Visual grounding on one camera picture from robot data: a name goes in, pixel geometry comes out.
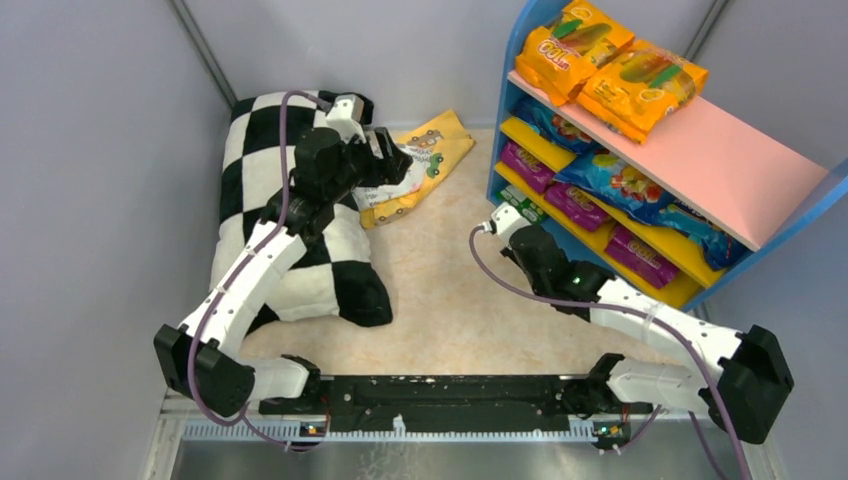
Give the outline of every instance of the black and white checkered cushion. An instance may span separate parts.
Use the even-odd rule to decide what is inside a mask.
[[[337,96],[325,91],[310,93],[328,101]],[[244,248],[268,199],[282,188],[282,97],[282,92],[262,95],[233,107],[221,176],[220,239],[212,265],[213,287]],[[313,102],[302,97],[289,100],[285,139],[289,170],[295,166],[296,139],[319,126],[326,126],[325,115]],[[268,296],[249,332],[276,319],[293,321],[322,315],[339,315],[361,326],[392,321],[389,295],[371,268],[370,245],[359,223],[356,203],[348,196],[334,210],[336,218],[323,238]]]

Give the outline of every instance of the beige marble surface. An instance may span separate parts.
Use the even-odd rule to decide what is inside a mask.
[[[338,317],[275,322],[245,339],[245,356],[289,353],[327,374],[585,373],[605,352],[662,359],[616,331],[520,298],[492,282],[468,249],[470,230],[488,218],[493,132],[408,216],[368,232],[374,268],[392,298],[394,322],[361,328]],[[480,235],[484,261],[513,285],[521,271]]]

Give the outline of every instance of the gray wall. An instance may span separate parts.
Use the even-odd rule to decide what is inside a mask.
[[[495,121],[503,52],[525,0],[186,3],[239,98],[291,88],[357,90],[374,97],[380,123],[420,125],[455,108],[473,126]],[[595,1],[637,34],[681,53],[710,3]]]
[[[0,478],[137,478],[227,109],[165,2],[0,2]]]
[[[736,0],[700,62],[706,96],[822,165],[848,157],[844,0]],[[713,320],[773,330],[797,386],[774,437],[797,479],[845,478],[848,198],[709,301]]]

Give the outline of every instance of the blue snack bag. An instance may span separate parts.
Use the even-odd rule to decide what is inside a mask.
[[[748,252],[744,245],[677,198],[660,209],[654,221],[655,225],[673,228],[700,245],[707,265],[713,270],[733,265]]]
[[[529,125],[545,140],[577,155],[598,145],[592,137],[530,97],[519,100],[510,113]]]
[[[554,180],[574,184],[646,225],[654,225],[659,210],[674,200],[664,188],[605,148],[577,157]]]

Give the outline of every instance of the orange snack bag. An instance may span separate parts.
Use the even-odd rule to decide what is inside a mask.
[[[576,0],[553,23],[530,32],[515,70],[559,106],[573,101],[583,83],[632,41],[633,32]]]
[[[701,93],[708,76],[705,68],[640,39],[586,82],[577,103],[644,143],[657,122]]]

